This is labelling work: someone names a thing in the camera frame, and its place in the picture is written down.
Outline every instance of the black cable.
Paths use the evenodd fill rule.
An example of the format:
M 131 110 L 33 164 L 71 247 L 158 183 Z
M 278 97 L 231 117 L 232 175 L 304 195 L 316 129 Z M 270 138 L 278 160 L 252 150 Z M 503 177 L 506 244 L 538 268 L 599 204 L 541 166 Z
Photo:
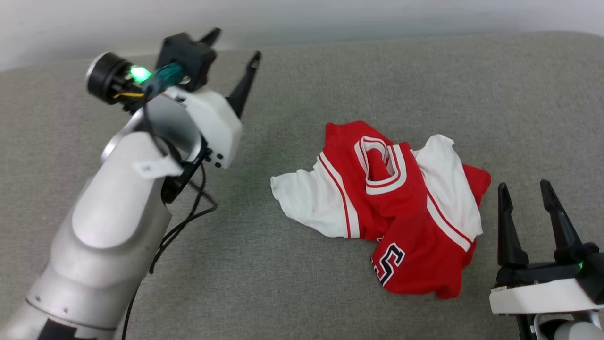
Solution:
M 165 157 L 165 156 L 168 156 L 169 153 L 166 153 L 164 151 L 164 149 L 161 148 L 160 145 L 158 144 L 157 139 L 155 138 L 155 133 L 153 132 L 153 126 L 151 124 L 151 120 L 149 118 L 149 109 L 147 107 L 147 102 L 149 101 L 149 96 L 151 95 L 152 91 L 153 91 L 153 88 L 148 87 L 145 90 L 145 93 L 143 94 L 143 125 L 145 127 L 145 130 L 147 130 L 147 132 L 151 136 L 151 139 L 153 140 L 155 146 L 158 148 L 158 150 L 161 152 L 161 154 Z M 158 249 L 157 253 L 155 254 L 155 257 L 153 258 L 153 261 L 151 262 L 151 268 L 149 268 L 150 274 L 153 274 L 153 271 L 155 269 L 155 264 L 157 263 L 157 261 L 159 260 L 161 255 L 164 253 L 166 248 L 168 248 L 170 243 L 172 243 L 172 241 L 174 241 L 174 239 L 176 239 L 176 237 L 181 233 L 181 231 L 191 221 L 193 221 L 203 215 L 209 214 L 210 212 L 213 212 L 216 209 L 218 209 L 218 204 L 216 204 L 214 199 L 211 198 L 208 194 L 206 194 L 204 192 L 205 184 L 206 184 L 206 175 L 205 175 L 204 164 L 200 163 L 199 167 L 201 168 L 201 174 L 202 174 L 201 185 L 197 186 L 192 181 L 189 181 L 189 183 L 188 183 L 197 192 L 197 196 L 195 197 L 195 202 L 193 203 L 193 206 L 191 207 L 191 211 L 189 212 L 188 217 L 184 221 L 180 222 L 177 226 L 172 228 L 172 230 L 170 230 L 170 232 L 168 232 L 164 236 L 164 238 L 161 240 L 161 243 L 159 244 L 159 249 Z M 201 201 L 202 197 L 204 197 L 208 202 L 210 202 L 210 204 L 212 206 L 210 208 L 208 208 L 204 211 L 198 212 L 196 214 L 197 208 L 199 206 L 199 202 Z M 137 290 L 132 295 L 132 299 L 130 300 L 130 304 L 128 305 L 128 310 L 126 311 L 126 319 L 124 320 L 124 327 L 121 331 L 121 340 L 126 340 L 128 322 L 130 321 L 130 314 L 132 313 L 132 306 L 134 306 L 134 299 L 137 297 L 138 288 L 140 288 L 140 285 L 137 287 Z
M 213 198 L 211 198 L 208 194 L 206 194 L 204 192 L 205 189 L 205 184 L 206 184 L 206 174 L 205 174 L 205 168 L 203 163 L 201 163 L 199 165 L 199 167 L 201 168 L 201 173 L 202 173 L 202 180 L 201 180 L 201 185 L 197 186 L 195 183 L 193 183 L 192 181 L 189 181 L 189 185 L 195 190 L 197 191 L 197 196 L 195 197 L 195 202 L 193 203 L 193 207 L 191 207 L 191 211 L 189 212 L 188 217 L 183 220 L 182 222 L 180 222 L 177 226 L 175 226 L 174 228 L 172 228 L 172 230 L 170 230 L 170 232 L 168 232 L 164 238 L 161 240 L 161 243 L 159 244 L 159 249 L 157 251 L 157 253 L 155 254 L 155 257 L 153 258 L 153 262 L 151 263 L 151 268 L 149 269 L 149 273 L 153 274 L 153 271 L 155 269 L 155 264 L 157 263 L 157 261 L 159 260 L 159 258 L 161 257 L 161 255 L 164 253 L 164 251 L 166 250 L 166 248 L 168 248 L 168 246 L 170 245 L 170 243 L 172 243 L 172 241 L 174 241 L 174 239 L 176 239 L 176 237 L 181 233 L 181 231 L 193 220 L 203 216 L 203 215 L 207 215 L 210 212 L 215 211 L 218 208 L 218 204 L 216 203 L 216 201 L 214 201 Z M 200 211 L 196 214 L 197 208 L 199 206 L 199 202 L 201 200 L 201 198 L 204 197 L 208 202 L 210 202 L 211 207 Z M 137 297 L 137 293 L 138 293 L 138 288 L 137 290 L 134 292 L 134 295 L 132 296 L 132 299 L 130 300 L 130 304 L 128 305 L 128 310 L 126 311 L 126 319 L 124 320 L 124 327 L 121 331 L 121 340 L 126 340 L 126 332 L 128 330 L 128 322 L 130 321 L 130 314 L 132 313 L 132 306 L 134 305 L 134 299 Z
M 160 147 L 160 145 L 157 142 L 157 139 L 155 138 L 155 133 L 153 132 L 153 125 L 151 124 L 151 118 L 149 118 L 149 109 L 147 107 L 147 102 L 149 101 L 149 96 L 151 95 L 151 92 L 153 92 L 153 87 L 149 86 L 149 87 L 147 87 L 147 89 L 145 90 L 145 93 L 143 94 L 143 125 L 145 127 L 145 130 L 147 130 L 147 132 L 151 136 L 153 143 L 158 148 L 158 150 L 161 152 L 161 154 L 163 156 L 167 156 L 167 155 L 169 155 L 169 153 L 167 153 L 164 150 L 164 148 Z
M 128 321 L 130 321 L 130 313 L 132 312 L 132 306 L 134 306 L 134 299 L 137 297 L 138 289 L 140 287 L 141 285 L 139 284 L 137 289 L 134 291 L 134 295 L 132 295 L 130 304 L 128 305 L 128 311 L 126 311 L 126 319 L 124 320 L 124 328 L 121 330 L 121 340 L 126 340 L 126 332 L 128 331 Z

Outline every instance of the yellow wire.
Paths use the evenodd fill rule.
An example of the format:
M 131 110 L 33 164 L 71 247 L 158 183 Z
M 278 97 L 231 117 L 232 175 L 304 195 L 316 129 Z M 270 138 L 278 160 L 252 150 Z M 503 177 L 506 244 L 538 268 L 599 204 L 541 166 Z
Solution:
M 119 97 L 119 96 L 124 96 L 124 97 L 134 97 L 134 98 L 142 98 L 144 96 L 144 94 L 142 93 L 134 93 L 134 92 L 124 92 L 124 93 L 118 93 L 114 96 L 114 99 Z

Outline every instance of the red and white jersey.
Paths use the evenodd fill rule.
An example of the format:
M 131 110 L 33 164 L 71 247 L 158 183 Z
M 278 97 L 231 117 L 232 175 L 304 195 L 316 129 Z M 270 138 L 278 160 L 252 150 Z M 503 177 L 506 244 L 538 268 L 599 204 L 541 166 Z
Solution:
M 371 262 L 395 293 L 452 298 L 482 234 L 490 175 L 463 165 L 445 136 L 412 151 L 365 122 L 329 123 L 313 171 L 271 178 L 283 212 L 329 237 L 380 241 Z

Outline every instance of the green led light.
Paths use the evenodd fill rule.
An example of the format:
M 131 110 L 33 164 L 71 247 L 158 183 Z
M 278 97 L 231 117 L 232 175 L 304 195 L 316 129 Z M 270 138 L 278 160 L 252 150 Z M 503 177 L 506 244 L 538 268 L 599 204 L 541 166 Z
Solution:
M 142 66 L 133 66 L 130 69 L 130 75 L 132 76 L 132 79 L 134 79 L 134 81 L 139 84 L 142 84 L 145 82 L 145 80 L 151 78 L 151 75 L 153 75 L 153 73 L 151 73 L 151 71 L 147 70 Z

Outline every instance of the gray couch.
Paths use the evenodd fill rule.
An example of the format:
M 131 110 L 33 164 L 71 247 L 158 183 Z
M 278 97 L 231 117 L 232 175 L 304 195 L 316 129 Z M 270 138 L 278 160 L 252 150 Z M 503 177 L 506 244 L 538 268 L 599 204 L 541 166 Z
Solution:
M 555 248 L 542 178 L 583 240 L 604 246 L 602 38 L 533 33 L 262 51 L 238 159 L 208 170 L 219 209 L 189 225 L 143 281 L 129 339 L 515 339 L 515 320 L 489 307 L 502 181 L 532 261 L 551 260 Z M 210 86 L 227 93 L 249 55 L 221 52 Z M 154 58 L 131 60 L 152 66 Z M 86 93 L 88 64 L 0 73 L 0 320 L 22 302 L 105 143 L 128 119 Z M 374 243 L 326 238 L 286 218 L 272 197 L 270 176 L 312 166 L 325 123 L 359 119 L 414 148 L 442 133 L 462 161 L 492 174 L 484 235 L 457 299 L 388 293 L 370 266 Z M 187 190 L 170 206 L 173 222 L 192 201 Z

